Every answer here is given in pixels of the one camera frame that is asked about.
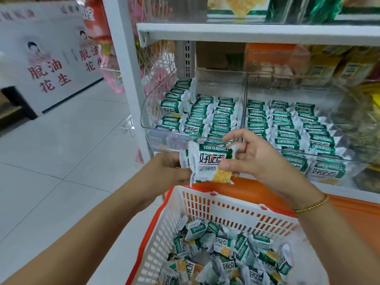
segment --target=person's left hand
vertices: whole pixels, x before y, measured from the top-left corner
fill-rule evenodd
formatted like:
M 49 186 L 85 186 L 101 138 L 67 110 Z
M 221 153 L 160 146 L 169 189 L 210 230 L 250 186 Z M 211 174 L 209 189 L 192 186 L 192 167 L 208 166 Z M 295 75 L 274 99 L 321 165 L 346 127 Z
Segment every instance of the person's left hand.
M 181 168 L 179 153 L 158 153 L 127 183 L 141 193 L 142 203 L 138 211 L 148 207 L 157 196 L 175 185 L 187 185 L 190 168 Z

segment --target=gold bracelet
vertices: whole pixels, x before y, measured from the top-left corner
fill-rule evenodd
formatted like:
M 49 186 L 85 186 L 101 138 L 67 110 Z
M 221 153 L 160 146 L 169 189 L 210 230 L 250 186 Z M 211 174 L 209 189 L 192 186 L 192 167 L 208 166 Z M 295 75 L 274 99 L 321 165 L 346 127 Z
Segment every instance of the gold bracelet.
M 305 209 L 293 210 L 293 213 L 298 215 L 299 213 L 303 213 L 305 211 L 309 211 L 309 210 L 318 208 L 318 207 L 322 206 L 323 204 L 325 204 L 327 201 L 329 201 L 329 196 L 327 194 L 325 194 L 325 198 L 322 201 L 320 201 L 319 203 L 312 205 L 310 207 L 307 207 Z

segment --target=store display rack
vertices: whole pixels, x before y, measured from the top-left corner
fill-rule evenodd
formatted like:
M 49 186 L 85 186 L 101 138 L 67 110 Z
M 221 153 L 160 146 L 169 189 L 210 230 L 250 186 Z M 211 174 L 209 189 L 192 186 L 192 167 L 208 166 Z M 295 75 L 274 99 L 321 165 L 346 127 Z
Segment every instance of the store display rack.
M 149 128 L 147 124 L 152 125 L 152 120 L 149 119 L 152 114 L 146 113 L 149 100 L 145 99 L 135 42 L 131 38 L 133 30 L 128 2 L 127 0 L 103 0 L 103 3 L 131 110 L 131 119 L 134 120 L 134 132 L 142 158 L 146 163 L 154 153 L 147 140 L 147 128 Z M 149 7 L 145 8 L 143 13 L 148 17 L 144 18 L 144 23 L 137 23 L 141 47 L 163 39 L 174 40 L 175 43 L 174 54 L 168 50 L 162 52 L 162 56 L 170 56 L 170 60 L 175 60 L 175 66 L 172 62 L 160 63 L 159 66 L 164 66 L 168 72 L 168 77 L 158 84 L 156 89 L 170 78 L 195 76 L 194 41 L 380 46 L 380 26 L 375 25 L 217 24 L 204 22 L 202 18 L 197 22 L 192 22 L 192 18 L 176 22 L 178 19 L 175 18 L 168 20 L 149 18 L 149 14 L 152 13 Z M 353 190 L 355 185 L 352 180 L 341 187 L 320 183 L 316 185 L 327 193 L 380 204 L 378 194 L 363 192 L 357 188 Z

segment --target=shopping basket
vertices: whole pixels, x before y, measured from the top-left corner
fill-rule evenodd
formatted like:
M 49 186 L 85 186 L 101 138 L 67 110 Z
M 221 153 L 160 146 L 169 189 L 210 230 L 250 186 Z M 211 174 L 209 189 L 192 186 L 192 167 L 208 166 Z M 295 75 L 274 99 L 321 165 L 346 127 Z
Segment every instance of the shopping basket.
M 328 284 L 326 272 L 294 215 L 216 192 L 175 186 L 148 227 L 126 285 L 156 284 L 172 249 L 176 225 L 185 214 L 192 220 L 202 218 L 274 240 L 283 238 L 297 249 L 292 250 L 294 267 L 287 276 L 288 284 Z

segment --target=tile floor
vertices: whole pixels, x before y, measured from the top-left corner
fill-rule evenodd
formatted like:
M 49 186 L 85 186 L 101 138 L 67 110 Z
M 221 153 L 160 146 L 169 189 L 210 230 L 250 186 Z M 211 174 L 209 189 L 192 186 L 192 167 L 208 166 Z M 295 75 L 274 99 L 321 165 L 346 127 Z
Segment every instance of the tile floor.
M 136 140 L 120 128 L 129 114 L 102 81 L 0 137 L 0 283 L 140 169 Z M 126 282 L 161 203 L 131 220 L 89 284 Z

